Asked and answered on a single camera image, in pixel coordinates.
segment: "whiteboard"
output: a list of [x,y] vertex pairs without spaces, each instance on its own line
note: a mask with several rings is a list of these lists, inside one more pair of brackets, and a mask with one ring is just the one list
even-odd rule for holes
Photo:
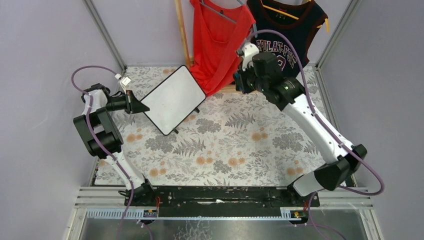
[[162,134],[169,135],[205,99],[205,92],[182,65],[149,92],[141,103],[150,108],[144,114]]

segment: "clothes hanger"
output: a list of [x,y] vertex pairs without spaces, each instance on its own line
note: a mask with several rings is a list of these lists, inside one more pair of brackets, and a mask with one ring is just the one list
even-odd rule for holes
[[[266,8],[266,9],[272,10],[272,11],[277,12],[277,13],[282,14],[282,15],[286,15],[286,16],[288,16],[288,17],[292,18],[292,19],[296,19],[296,20],[298,20],[298,19],[299,19],[297,16],[293,16],[293,15],[291,15],[291,14],[287,13],[287,12],[283,12],[283,11],[280,11],[280,10],[278,10],[278,9],[272,8],[272,7],[270,7],[270,6],[264,5],[264,3],[262,2],[262,0],[260,0],[260,3],[261,3],[261,4],[262,4],[262,6],[263,6],[264,8]],[[326,18],[326,19],[325,19],[325,27],[327,28],[327,33],[329,33],[329,32],[330,32],[330,24],[329,24],[329,19],[328,19],[328,18]]]
[[210,6],[206,5],[206,4],[203,2],[203,0],[201,0],[200,4],[201,4],[201,5],[203,5],[203,6],[205,6],[205,7],[207,7],[208,9],[212,10],[213,12],[217,13],[217,14],[218,14],[218,15],[220,15],[221,17],[223,17],[223,18],[227,19],[228,21],[232,22],[233,24],[235,24],[235,23],[236,23],[236,21],[234,21],[233,19],[231,19],[231,18],[229,18],[229,17],[225,16],[224,14],[220,13],[219,11],[217,11],[217,10],[213,9],[212,7],[210,7]]
[[[241,5],[244,5],[244,3],[242,2],[242,0],[237,0],[237,2],[239,4],[241,4]],[[256,27],[256,23],[253,23],[253,32],[257,32],[257,31],[258,31],[258,28]]]

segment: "black jersey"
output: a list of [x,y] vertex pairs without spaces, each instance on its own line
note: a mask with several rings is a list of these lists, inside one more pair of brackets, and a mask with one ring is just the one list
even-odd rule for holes
[[[302,5],[288,5],[274,0],[262,0],[265,6],[286,12],[299,19],[283,15],[262,6],[261,0],[247,0],[247,5],[256,20],[258,30],[271,29],[282,33],[293,44],[301,64],[309,63],[307,57],[309,46],[319,28],[328,18],[326,13],[314,1]],[[258,34],[252,38],[261,52],[272,52],[277,57],[284,77],[296,77],[300,72],[297,60],[292,50],[278,35],[272,33]]]

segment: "yellow hanger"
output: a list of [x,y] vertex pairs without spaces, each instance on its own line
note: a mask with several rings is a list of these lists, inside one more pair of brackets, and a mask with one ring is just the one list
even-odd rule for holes
[[[261,3],[261,4],[262,4],[262,6],[263,6],[264,8],[266,8],[266,9],[272,10],[272,11],[277,12],[277,13],[282,14],[282,15],[286,15],[286,16],[288,16],[288,17],[292,18],[292,19],[296,19],[296,20],[298,20],[298,19],[299,19],[297,16],[293,16],[293,15],[291,15],[291,14],[288,14],[287,12],[283,12],[283,11],[280,11],[280,10],[278,10],[278,9],[272,8],[272,7],[270,7],[270,6],[266,6],[266,5],[264,5],[264,3],[262,2],[262,0],[260,0],[260,3]],[[326,28],[327,28],[327,33],[329,33],[329,32],[330,32],[330,24],[329,24],[329,19],[328,19],[328,18],[326,18],[326,19],[325,19],[325,26],[326,26]]]

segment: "gray hanger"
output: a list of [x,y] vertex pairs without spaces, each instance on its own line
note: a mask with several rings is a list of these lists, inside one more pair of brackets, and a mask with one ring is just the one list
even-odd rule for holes
[[[237,0],[237,2],[239,2],[241,5],[244,5],[242,0]],[[258,31],[258,29],[256,28],[256,23],[253,23],[253,32],[256,32],[256,31]]]
[[230,22],[232,22],[233,24],[235,24],[235,23],[236,23],[236,21],[234,21],[233,19],[231,19],[231,18],[229,18],[229,17],[225,16],[224,14],[220,13],[219,11],[217,11],[217,10],[213,9],[212,7],[210,7],[210,6],[206,5],[206,4],[203,2],[203,0],[201,0],[201,3],[200,3],[200,4],[201,4],[201,5],[203,5],[203,6],[205,6],[205,7],[207,7],[208,9],[212,10],[213,12],[217,13],[217,14],[218,14],[218,15],[220,15],[221,17],[223,17],[223,18],[225,18],[225,19],[229,20],[229,21],[230,21]]

